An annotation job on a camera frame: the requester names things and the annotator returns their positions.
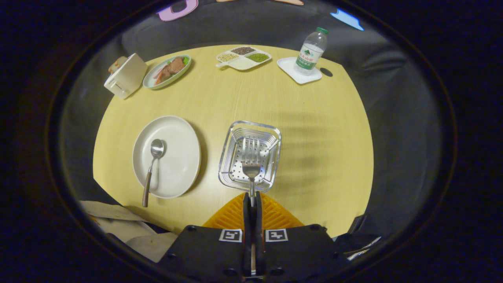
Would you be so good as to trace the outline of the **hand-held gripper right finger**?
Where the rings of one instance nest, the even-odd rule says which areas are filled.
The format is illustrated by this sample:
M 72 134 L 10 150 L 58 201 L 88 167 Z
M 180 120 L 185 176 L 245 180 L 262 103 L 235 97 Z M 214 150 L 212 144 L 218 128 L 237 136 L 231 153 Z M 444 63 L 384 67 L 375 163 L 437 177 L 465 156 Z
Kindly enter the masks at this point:
M 320 224 L 265 229 L 259 192 L 256 207 L 256 271 L 263 277 L 336 277 L 350 265 Z

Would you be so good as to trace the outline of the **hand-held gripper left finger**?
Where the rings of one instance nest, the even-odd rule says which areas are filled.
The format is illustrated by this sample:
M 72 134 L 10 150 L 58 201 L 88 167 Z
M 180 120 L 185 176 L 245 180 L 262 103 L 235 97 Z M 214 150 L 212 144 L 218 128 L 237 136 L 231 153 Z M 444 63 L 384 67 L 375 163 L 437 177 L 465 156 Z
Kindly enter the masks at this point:
M 250 275 L 248 193 L 241 198 L 242 229 L 216 229 L 189 224 L 158 264 L 182 277 L 246 277 Z

